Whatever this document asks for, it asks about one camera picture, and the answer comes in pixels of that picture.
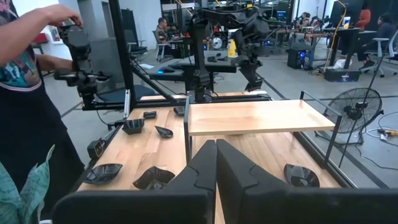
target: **person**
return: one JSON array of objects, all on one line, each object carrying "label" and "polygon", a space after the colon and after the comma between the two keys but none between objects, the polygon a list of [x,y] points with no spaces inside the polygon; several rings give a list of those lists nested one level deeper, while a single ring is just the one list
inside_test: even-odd
[{"label": "person", "polygon": [[164,46],[164,55],[175,55],[174,49],[171,48],[169,40],[171,38],[167,35],[167,21],[165,18],[161,17],[157,20],[157,27],[155,30],[155,37],[158,44],[167,44]]},{"label": "person", "polygon": [[301,14],[301,20],[296,24],[297,28],[301,28],[301,27],[306,27],[310,25],[310,17],[311,14],[307,13],[307,12],[303,12],[303,14]]},{"label": "person", "polygon": [[[393,23],[391,15],[388,13],[381,15],[377,20],[377,24],[379,26],[379,29],[377,30],[377,38],[390,39],[396,32],[396,26]],[[381,49],[384,50],[388,46],[388,44],[389,44],[388,41],[382,41]],[[369,58],[367,54],[365,54],[365,52],[368,50],[377,50],[377,48],[378,48],[377,41],[372,40],[369,43],[362,45],[358,49],[357,51],[358,61],[363,63],[363,67],[361,67],[360,70],[374,65],[374,62]]]},{"label": "person", "polygon": [[[359,15],[359,20],[357,23],[355,23],[354,26],[360,28],[361,30],[365,30],[365,27],[370,23],[370,21],[371,21],[371,11],[368,9],[368,2],[365,1],[362,5],[362,10]],[[339,43],[339,50],[341,50],[340,59],[347,58],[350,44],[351,44],[351,37],[348,37],[347,35],[340,37],[340,43]]]},{"label": "person", "polygon": [[368,2],[364,1],[362,5],[362,10],[359,15],[358,22],[355,23],[355,27],[360,28],[361,30],[365,30],[365,27],[371,21],[371,11],[368,9]]},{"label": "person", "polygon": [[21,191],[29,171],[55,145],[42,214],[69,193],[84,169],[40,75],[40,70],[72,71],[72,61],[36,55],[30,46],[45,26],[61,26],[69,18],[83,25],[78,13],[61,4],[19,17],[11,0],[0,0],[0,162]]}]

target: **gray floor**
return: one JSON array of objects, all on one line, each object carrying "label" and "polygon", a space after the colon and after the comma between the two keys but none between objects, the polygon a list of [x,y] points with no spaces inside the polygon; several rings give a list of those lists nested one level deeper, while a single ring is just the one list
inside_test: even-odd
[{"label": "gray floor", "polygon": [[[323,47],[324,46],[320,46],[317,50],[316,58],[326,57],[326,51]],[[143,60],[143,63],[151,65],[157,64],[154,57],[154,53],[149,52],[148,57]],[[315,77],[308,74],[306,71],[289,68],[287,66],[286,54],[261,57],[260,60],[264,65],[257,70],[258,74],[262,75],[273,88],[290,99],[298,99],[302,90],[308,91],[317,98],[334,98],[340,93],[352,88],[368,87],[372,78],[372,74],[364,74],[361,75],[358,82],[330,83],[322,77]],[[361,66],[361,64],[356,61],[356,58],[354,58],[353,61],[354,64],[351,68],[358,68]],[[215,86],[216,92],[244,90],[247,81],[239,72],[235,74],[220,73],[219,75],[219,77],[216,77],[218,80]],[[398,111],[398,106],[396,106],[396,101],[398,100],[396,98],[398,97],[398,90],[396,89],[397,81],[398,77],[393,77],[392,74],[388,72],[386,72],[385,78],[376,77],[374,81],[373,88],[377,90],[382,97],[386,96],[382,99],[383,109],[386,114]],[[140,79],[134,76],[134,83],[139,84],[140,82]],[[78,149],[82,161],[87,164],[90,159],[86,147],[91,141],[101,138],[108,133],[106,125],[100,121],[95,111],[82,111],[80,109],[79,103],[81,102],[81,98],[79,98],[75,88],[67,87],[65,82],[56,81],[52,77],[46,77],[45,83],[47,92],[52,101],[60,110],[61,114],[63,114],[63,122],[68,127],[68,132]],[[185,89],[183,83],[161,83],[176,93],[184,92]],[[278,94],[269,86],[263,84],[262,89],[268,91],[274,99],[280,99]],[[310,104],[323,112],[323,108],[319,104],[315,102],[310,102]],[[100,111],[99,115],[105,122],[112,122],[123,117],[120,111]],[[384,118],[381,125],[392,128],[397,127],[397,116],[398,114],[393,114]],[[381,116],[370,124],[368,129],[377,128],[377,121],[380,117]],[[326,150],[326,140],[315,137],[313,133],[307,134],[320,146],[320,148],[324,151]],[[357,133],[354,134],[353,141],[357,139],[357,135]],[[346,141],[346,138],[347,135],[339,135],[338,141]],[[380,168],[368,159],[360,157],[358,151],[360,150],[362,156],[372,159],[381,167],[398,169],[398,147],[384,143],[378,138],[371,137],[367,134],[364,134],[364,140],[365,143],[359,146],[358,149],[354,146],[348,147],[346,153],[348,156],[344,158],[341,170],[358,187],[398,187],[398,171]],[[391,137],[389,142],[398,144],[398,140],[394,139],[394,137]],[[335,164],[338,164],[340,161],[340,150],[338,148],[333,148],[331,159]]]}]

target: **light wood tabletop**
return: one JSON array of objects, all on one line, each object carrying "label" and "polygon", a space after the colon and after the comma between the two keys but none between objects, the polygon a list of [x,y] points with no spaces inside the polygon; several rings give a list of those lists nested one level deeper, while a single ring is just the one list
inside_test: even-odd
[{"label": "light wood tabletop", "polygon": [[280,30],[277,30],[276,31],[276,33],[277,34],[288,34],[288,33],[291,33],[291,32],[298,32],[299,30],[298,29],[280,29]]},{"label": "light wood tabletop", "polygon": [[330,34],[328,33],[323,33],[323,34],[308,34],[308,33],[303,33],[303,32],[295,32],[295,35],[299,36],[306,36],[306,37],[312,37],[312,38],[321,38],[321,37],[328,37]]},{"label": "light wood tabletop", "polygon": [[191,136],[333,130],[335,124],[302,100],[190,105]]},{"label": "light wood tabletop", "polygon": [[[142,118],[146,111],[156,111],[156,119],[145,121],[140,134],[127,135],[119,130],[104,154],[95,164],[122,164],[118,176],[106,185],[81,184],[78,190],[137,190],[133,182],[148,168],[156,166],[178,175],[185,167],[183,118],[174,114],[173,108],[135,109],[129,119]],[[171,129],[173,138],[161,139],[154,126]],[[249,159],[272,175],[285,181],[286,163],[305,166],[320,179],[320,187],[340,187],[327,170],[323,170],[290,133],[242,134],[229,136],[193,137],[193,155],[210,139],[225,139]],[[216,223],[224,224],[220,196],[216,194]]]}]

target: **black standing fan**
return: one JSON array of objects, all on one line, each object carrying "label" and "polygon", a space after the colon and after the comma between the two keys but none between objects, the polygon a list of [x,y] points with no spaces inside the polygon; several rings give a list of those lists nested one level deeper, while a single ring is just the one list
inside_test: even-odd
[{"label": "black standing fan", "polygon": [[[341,124],[337,133],[347,134],[350,132],[359,131],[359,141],[358,142],[349,142],[349,143],[338,143],[337,145],[345,145],[345,144],[362,144],[362,130],[372,123],[377,116],[380,114],[384,114],[382,107],[382,101],[380,94],[373,89],[369,90],[369,95],[364,102],[365,94],[368,88],[353,88],[351,90],[347,90],[344,93],[338,95],[335,99],[333,99],[329,106],[333,109],[337,110],[342,115]],[[330,110],[325,110],[323,113],[325,117],[327,117],[331,122],[336,123],[337,115],[331,112]],[[317,132],[315,132],[317,137],[327,139]]]}]

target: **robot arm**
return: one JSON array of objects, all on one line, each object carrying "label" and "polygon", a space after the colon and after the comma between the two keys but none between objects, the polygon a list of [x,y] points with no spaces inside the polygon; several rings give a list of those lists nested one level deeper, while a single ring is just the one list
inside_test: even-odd
[{"label": "robot arm", "polygon": [[203,39],[205,38],[205,27],[208,21],[218,22],[227,29],[238,29],[231,38],[237,48],[238,57],[231,61],[237,65],[245,78],[248,80],[246,90],[259,89],[262,80],[257,77],[256,70],[262,66],[257,59],[257,47],[252,45],[258,39],[267,37],[270,32],[266,14],[258,7],[250,7],[238,11],[218,11],[207,8],[197,10],[190,21],[189,33],[193,39],[193,52],[195,56],[195,78],[197,79],[195,96],[201,93],[210,82],[209,74],[205,68],[205,57],[203,50]]}]

